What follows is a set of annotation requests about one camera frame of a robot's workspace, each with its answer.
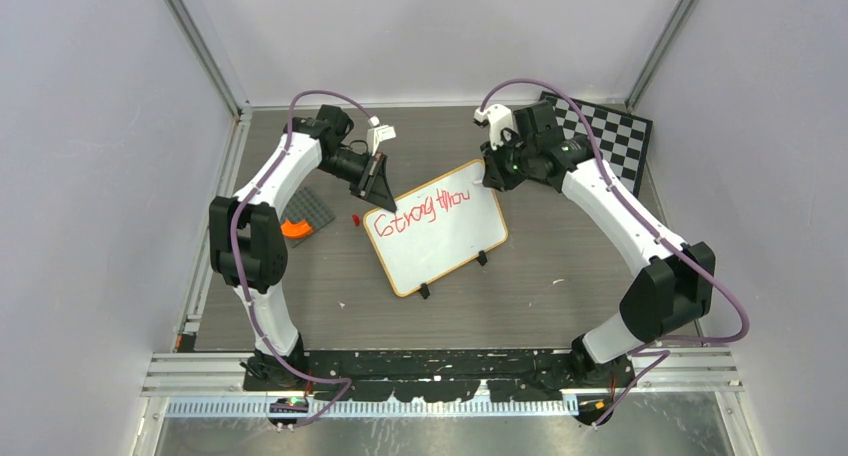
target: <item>orange object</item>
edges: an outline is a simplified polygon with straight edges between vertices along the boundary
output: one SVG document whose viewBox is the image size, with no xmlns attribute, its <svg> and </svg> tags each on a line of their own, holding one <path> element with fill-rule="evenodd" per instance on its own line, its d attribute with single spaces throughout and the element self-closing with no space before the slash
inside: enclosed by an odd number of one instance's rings
<svg viewBox="0 0 848 456">
<path fill-rule="evenodd" d="M 283 236 L 290 239 L 303 239 L 315 232 L 305 219 L 299 223 L 292 223 L 287 219 L 280 225 L 280 229 L 283 231 Z"/>
</svg>

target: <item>red handwriting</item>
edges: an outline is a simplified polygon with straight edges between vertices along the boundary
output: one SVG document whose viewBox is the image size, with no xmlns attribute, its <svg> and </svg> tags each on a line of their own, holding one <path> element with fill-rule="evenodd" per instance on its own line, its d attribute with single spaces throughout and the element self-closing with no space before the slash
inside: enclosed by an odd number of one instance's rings
<svg viewBox="0 0 848 456">
<path fill-rule="evenodd" d="M 400 234 L 409 229 L 413 224 L 424 221 L 432 223 L 438 219 L 438 210 L 450 211 L 454 206 L 462 204 L 463 201 L 471 199 L 470 191 L 451 193 L 443 189 L 436 190 L 436 196 L 427 196 L 423 203 L 413 206 L 403 213 L 392 215 L 382 213 L 374 219 L 374 231 L 381 238 Z"/>
</svg>

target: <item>cable connector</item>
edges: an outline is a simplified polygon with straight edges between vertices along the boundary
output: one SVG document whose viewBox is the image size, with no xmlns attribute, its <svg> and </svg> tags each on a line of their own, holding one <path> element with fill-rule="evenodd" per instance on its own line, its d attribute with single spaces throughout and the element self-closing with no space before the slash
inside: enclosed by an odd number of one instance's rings
<svg viewBox="0 0 848 456">
<path fill-rule="evenodd" d="M 365 142 L 368 143 L 368 149 L 371 151 L 371 155 L 375 155 L 377 154 L 377 147 L 380 146 L 381 142 L 387 139 L 394 139 L 395 137 L 397 137 L 395 127 L 383 124 L 376 128 L 370 128 L 365 135 Z"/>
<path fill-rule="evenodd" d="M 474 110 L 474 123 L 482 128 L 489 127 L 489 145 L 492 150 L 503 146 L 509 141 L 509 134 L 504 134 L 505 129 L 515 131 L 515 120 L 512 111 L 502 104 L 493 104 L 488 108 Z"/>
</svg>

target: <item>cable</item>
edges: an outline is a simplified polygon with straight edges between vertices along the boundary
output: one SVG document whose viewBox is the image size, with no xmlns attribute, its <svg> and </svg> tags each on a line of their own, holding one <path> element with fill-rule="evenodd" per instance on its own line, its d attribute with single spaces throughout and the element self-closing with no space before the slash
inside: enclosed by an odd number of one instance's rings
<svg viewBox="0 0 848 456">
<path fill-rule="evenodd" d="M 636 218 L 637 221 L 639 221 L 639 223 L 654 237 L 654 239 L 658 243 L 662 244 L 664 248 L 671 251 L 672 254 L 677 256 L 687 266 L 692 268 L 692 270 L 695 271 L 698 274 L 698 276 L 704 278 L 708 283 L 710 283 L 714 288 L 716 288 L 727 299 L 727 302 L 729 302 L 730 305 L 733 306 L 733 309 L 735 309 L 737 314 L 739 314 L 739 319 L 741 320 L 741 327 L 739 328 L 739 332 L 737 332 L 736 334 L 734 334 L 732 336 L 702 337 L 702 336 L 674 336 L 674 335 L 671 335 L 671 336 L 665 336 L 665 337 L 660 338 L 660 339 L 663 340 L 663 341 L 687 341 L 687 342 L 696 342 L 696 343 L 702 343 L 702 344 L 704 344 L 704 343 L 707 343 L 707 344 L 713 344 L 713 343 L 714 344 L 728 344 L 728 343 L 735 343 L 736 341 L 739 341 L 740 339 L 747 336 L 748 331 L 750 330 L 750 327 L 751 327 L 751 322 L 750 322 L 750 319 L 748 318 L 747 311 L 745 311 L 745 308 L 742 306 L 742 303 L 739 301 L 739 299 L 732 292 L 730 292 L 730 289 L 728 289 L 724 284 L 722 284 L 720 281 L 718 281 L 713 275 L 711 275 L 709 272 L 707 272 L 707 270 L 702 268 L 698 263 L 693 261 L 689 256 L 686 256 L 682 251 L 677 249 L 673 244 L 671 244 L 668 240 L 666 240 L 662 236 L 662 234 L 660 233 L 659 229 L 655 228 L 650 222 L 648 222 L 648 220 L 646 220 L 645 217 L 642 216 L 639 213 L 639 211 L 635 207 L 633 207 L 633 205 L 630 204 L 629 201 L 627 201 L 627 199 L 624 197 L 624 194 L 618 189 L 618 186 L 615 186 L 615 185 L 612 184 L 612 177 L 607 173 L 606 167 L 603 164 L 604 156 L 601 153 L 601 148 L 598 144 L 598 140 L 595 137 L 594 131 L 592 130 L 592 125 L 589 124 L 589 120 L 586 119 L 586 115 L 583 114 L 583 111 L 580 110 L 580 106 L 578 106 L 577 103 L 575 103 L 573 99 L 569 98 L 562 91 L 560 91 L 559 89 L 555 88 L 554 86 L 552 86 L 552 85 L 550 85 L 550 84 L 548 84 L 544 81 L 540 81 L 538 79 L 532 79 L 532 78 L 518 78 L 518 79 L 510 79 L 508 81 L 504 81 L 503 83 L 492 88 L 492 90 L 489 91 L 489 94 L 487 94 L 486 97 L 483 98 L 483 102 L 480 103 L 480 110 L 482 111 L 482 110 L 486 109 L 486 103 L 489 102 L 489 99 L 491 99 L 492 96 L 495 93 L 497 93 L 501 89 L 503 89 L 507 86 L 513 85 L 513 84 L 533 84 L 533 85 L 536 85 L 536 86 L 541 86 L 541 87 L 553 92 L 558 98 L 560 98 L 563 101 L 565 101 L 566 103 L 568 103 L 568 106 L 575 113 L 577 113 L 577 117 L 580 119 L 580 122 L 586 128 L 586 133 L 589 137 L 589 143 L 592 146 L 592 153 L 595 156 L 595 163 L 598 165 L 598 170 L 600 171 L 601 176 L 604 178 L 604 182 L 606 183 L 607 187 L 610 188 L 612 193 L 615 195 L 616 199 L 618 199 L 618 201 L 621 203 L 622 206 L 624 206 L 624 208 L 627 210 L 627 212 L 629 212 L 631 215 L 633 215 L 633 217 Z M 612 410 L 615 409 L 615 407 L 618 405 L 619 402 L 621 402 L 622 399 L 624 399 L 624 396 L 627 395 L 627 393 L 630 392 L 630 390 L 636 385 L 636 383 L 639 381 L 639 379 L 642 378 L 642 376 L 644 376 L 648 371 L 654 369 L 657 365 L 659 365 L 661 362 L 663 362 L 665 360 L 665 358 L 667 358 L 671 354 L 667 350 L 640 353 L 640 351 L 645 349 L 647 346 L 648 346 L 648 344 L 645 344 L 645 345 L 642 345 L 642 346 L 634 349 L 633 351 L 630 352 L 630 355 L 631 356 L 659 356 L 659 357 L 657 358 L 656 361 L 654 361 L 653 363 L 648 365 L 645 369 L 643 369 L 635 378 L 633 378 L 633 381 L 631 381 L 630 384 L 627 385 L 627 387 L 624 389 L 624 391 L 621 393 L 621 395 L 610 405 L 609 408 L 607 408 L 606 411 L 604 411 L 604 413 L 601 415 L 601 417 L 598 418 L 598 420 L 595 422 L 595 425 L 594 425 L 595 428 L 597 428 L 598 424 L 602 423 L 604 420 L 606 420 L 606 418 L 609 417 L 609 415 L 612 413 Z"/>
<path fill-rule="evenodd" d="M 335 396 L 333 396 L 333 398 L 330 400 L 329 403 L 327 403 L 323 408 L 321 408 L 318 412 L 316 412 L 312 416 L 310 416 L 310 417 L 306 418 L 305 420 L 300 421 L 297 424 L 295 424 L 294 425 L 295 428 L 300 428 L 300 427 L 306 426 L 308 424 L 313 423 L 316 419 L 318 419 L 322 414 L 324 414 L 327 410 L 329 410 L 330 407 L 332 407 L 334 404 L 336 404 L 336 402 L 339 399 L 341 399 L 341 397 L 347 392 L 347 390 L 350 389 L 350 386 L 353 384 L 353 381 L 350 378 L 338 378 L 338 379 L 317 378 L 315 376 L 310 376 L 308 374 L 302 373 L 302 372 L 298 371 L 297 369 L 295 369 L 294 367 L 292 367 L 292 365 L 290 365 L 285 359 L 283 359 L 283 356 L 281 356 L 280 353 L 277 351 L 277 349 L 274 347 L 274 345 L 271 344 L 271 341 L 268 339 L 268 336 L 265 334 L 265 332 L 259 326 L 259 321 L 256 318 L 256 310 L 253 307 L 253 297 L 250 295 L 250 289 L 248 288 L 248 285 L 247 285 L 247 276 L 245 275 L 245 272 L 244 272 L 244 264 L 242 263 L 242 260 L 241 260 L 241 251 L 239 250 L 239 245 L 238 245 L 238 221 L 241 218 L 241 213 L 244 212 L 244 208 L 247 207 L 250 200 L 253 199 L 253 197 L 256 195 L 257 192 L 259 192 L 259 189 L 262 188 L 262 185 L 264 185 L 265 182 L 268 181 L 268 178 L 271 177 L 271 175 L 274 173 L 274 171 L 277 169 L 277 167 L 280 166 L 280 163 L 282 163 L 283 159 L 286 157 L 286 154 L 288 153 L 289 147 L 291 147 L 291 142 L 292 142 L 292 131 L 293 131 L 292 128 L 294 126 L 294 107 L 295 107 L 295 105 L 297 104 L 297 102 L 300 98 L 302 98 L 304 96 L 309 96 L 311 94 L 324 94 L 324 95 L 333 96 L 333 97 L 342 99 L 342 100 L 347 101 L 348 103 L 354 105 L 357 109 L 359 109 L 360 111 L 365 113 L 365 115 L 368 116 L 369 119 L 375 118 L 375 116 L 373 114 L 371 114 L 367 109 L 362 107 L 361 104 L 359 104 L 356 101 L 348 98 L 347 96 L 344 96 L 342 94 L 339 94 L 339 93 L 336 93 L 336 92 L 333 92 L 333 91 L 326 91 L 326 90 L 322 90 L 322 89 L 313 89 L 313 90 L 309 90 L 309 91 L 304 91 L 304 92 L 298 94 L 297 96 L 295 96 L 294 99 L 292 99 L 291 104 L 289 104 L 289 120 L 288 120 L 288 125 L 286 126 L 288 131 L 286 132 L 286 142 L 285 142 L 285 146 L 283 148 L 283 151 L 280 152 L 280 155 L 277 156 L 277 158 L 271 163 L 271 166 L 268 167 L 268 170 L 265 172 L 265 174 L 263 174 L 259 178 L 259 180 L 256 182 L 256 185 L 247 193 L 247 195 L 244 197 L 244 199 L 241 200 L 239 205 L 236 207 L 235 213 L 233 213 L 232 221 L 230 222 L 230 242 L 232 243 L 232 246 L 233 246 L 233 258 L 235 259 L 236 271 L 238 272 L 238 277 L 239 277 L 239 284 L 241 285 L 241 289 L 244 292 L 244 300 L 247 303 L 247 307 L 248 307 L 247 312 L 248 312 L 248 316 L 249 316 L 249 319 L 250 319 L 250 324 L 251 324 L 251 326 L 253 326 L 253 331 L 256 333 L 256 335 L 259 337 L 259 339 L 261 339 L 262 342 L 265 343 L 265 346 L 271 351 L 271 354 L 274 355 L 274 358 L 277 360 L 277 362 L 280 363 L 280 365 L 282 367 L 286 368 L 287 371 L 294 374 L 298 378 L 304 379 L 306 381 L 311 381 L 313 383 L 344 384 L 344 387 L 342 387 L 342 389 L 339 390 L 339 392 L 336 393 Z"/>
</svg>

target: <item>workstation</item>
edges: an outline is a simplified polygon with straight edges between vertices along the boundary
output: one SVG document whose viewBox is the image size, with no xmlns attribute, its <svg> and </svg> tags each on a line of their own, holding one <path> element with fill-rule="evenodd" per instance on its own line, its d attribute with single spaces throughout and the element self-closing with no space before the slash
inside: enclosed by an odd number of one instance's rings
<svg viewBox="0 0 848 456">
<path fill-rule="evenodd" d="M 78 17 L 16 47 L 80 69 L 14 60 L 29 69 L 11 82 L 51 91 L 9 106 L 26 116 L 12 127 L 75 122 L 39 152 L 12 144 L 7 169 L 69 175 L 68 211 L 47 226 L 61 231 L 10 241 L 21 261 L 62 261 L 38 293 L 48 329 L 24 346 L 58 344 L 77 370 L 10 376 L 21 391 L 4 399 L 80 415 L 55 441 L 26 436 L 36 413 L 9 418 L 8 454 L 797 454 L 802 431 L 837 447 L 830 423 L 801 416 L 831 373 L 772 397 L 816 357 L 777 355 L 840 337 L 795 293 L 805 282 L 821 317 L 839 314 L 821 238 L 842 234 L 844 208 L 818 158 L 844 145 L 784 154 L 791 125 L 746 99 L 794 81 L 827 107 L 821 75 L 766 58 L 789 78 L 766 91 L 742 63 L 793 45 L 737 34 L 785 16 L 740 0 L 499 1 L 56 5 Z M 815 176 L 775 174 L 775 158 Z M 47 214 L 34 205 L 6 226 Z M 813 268 L 814 254 L 833 257 Z M 4 335 L 36 317 L 10 301 Z M 90 427 L 101 437 L 71 436 Z"/>
</svg>

